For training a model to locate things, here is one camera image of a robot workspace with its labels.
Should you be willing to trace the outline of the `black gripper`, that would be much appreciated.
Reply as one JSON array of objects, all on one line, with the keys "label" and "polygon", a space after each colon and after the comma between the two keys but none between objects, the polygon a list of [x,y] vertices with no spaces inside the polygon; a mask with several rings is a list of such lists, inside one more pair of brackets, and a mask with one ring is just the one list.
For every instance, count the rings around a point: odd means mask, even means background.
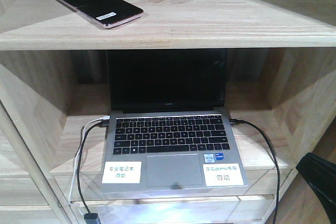
[{"label": "black gripper", "polygon": [[335,164],[307,153],[296,170],[320,200],[330,222],[335,223]]}]

